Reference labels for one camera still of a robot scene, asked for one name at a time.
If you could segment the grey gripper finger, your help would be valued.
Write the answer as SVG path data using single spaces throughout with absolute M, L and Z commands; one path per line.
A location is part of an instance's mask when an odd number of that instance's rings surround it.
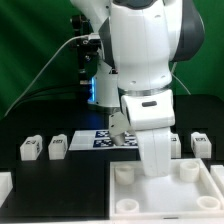
M 129 122 L 121 112 L 116 112 L 109 116 L 109 136 L 116 146 L 124 144 L 125 133 L 129 129 Z

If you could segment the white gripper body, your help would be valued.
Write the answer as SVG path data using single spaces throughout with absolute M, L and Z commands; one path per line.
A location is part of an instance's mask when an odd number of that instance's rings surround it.
M 145 175 L 167 176 L 171 162 L 170 128 L 136 131 L 135 135 Z

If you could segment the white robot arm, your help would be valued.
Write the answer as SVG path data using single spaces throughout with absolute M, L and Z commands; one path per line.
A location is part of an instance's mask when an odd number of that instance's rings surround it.
M 136 136 L 144 173 L 166 176 L 175 124 L 171 62 L 192 58 L 204 41 L 193 0 L 70 0 L 101 41 L 103 69 L 116 73 L 120 111 L 109 117 L 112 141 Z

